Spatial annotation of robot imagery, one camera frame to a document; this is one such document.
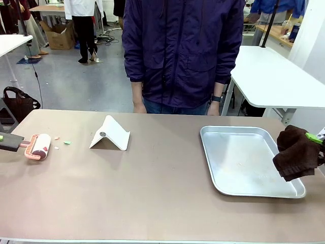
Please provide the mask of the person's left hand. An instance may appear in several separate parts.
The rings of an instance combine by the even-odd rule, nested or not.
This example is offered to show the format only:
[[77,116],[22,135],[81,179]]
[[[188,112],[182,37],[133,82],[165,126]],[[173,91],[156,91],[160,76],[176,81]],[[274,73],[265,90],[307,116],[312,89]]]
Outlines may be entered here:
[[217,101],[212,101],[211,104],[209,105],[207,115],[209,116],[219,116],[219,102]]

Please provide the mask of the person's right hand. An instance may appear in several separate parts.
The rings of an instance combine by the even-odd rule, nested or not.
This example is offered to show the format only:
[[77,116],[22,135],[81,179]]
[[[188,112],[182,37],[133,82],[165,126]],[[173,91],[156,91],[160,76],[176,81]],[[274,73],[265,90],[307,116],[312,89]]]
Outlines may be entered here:
[[137,101],[137,102],[133,102],[133,112],[134,113],[147,113],[146,107],[143,103],[143,101]]

